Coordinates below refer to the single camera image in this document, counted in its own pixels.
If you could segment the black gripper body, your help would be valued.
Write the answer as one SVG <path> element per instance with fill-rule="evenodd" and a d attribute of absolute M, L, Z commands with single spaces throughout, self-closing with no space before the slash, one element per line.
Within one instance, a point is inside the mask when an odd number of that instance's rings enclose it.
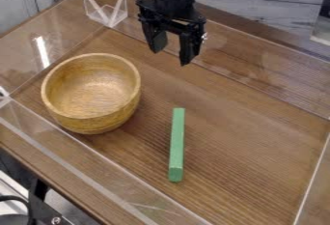
<path fill-rule="evenodd" d="M 205 16 L 196 9 L 197 0 L 137 0 L 140 21 L 165 23 L 166 32 L 192 33 L 202 38 Z"/>

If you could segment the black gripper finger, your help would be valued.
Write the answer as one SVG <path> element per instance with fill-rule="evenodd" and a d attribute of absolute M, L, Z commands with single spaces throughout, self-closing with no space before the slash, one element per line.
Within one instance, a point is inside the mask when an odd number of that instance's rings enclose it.
<path fill-rule="evenodd" d="M 201 54 L 202 38 L 192 33 L 182 33 L 180 36 L 180 43 L 181 65 L 186 66 L 192 63 L 193 59 Z"/>
<path fill-rule="evenodd" d="M 168 46 L 166 24 L 158 21 L 144 21 L 142 29 L 154 53 L 160 53 Z"/>

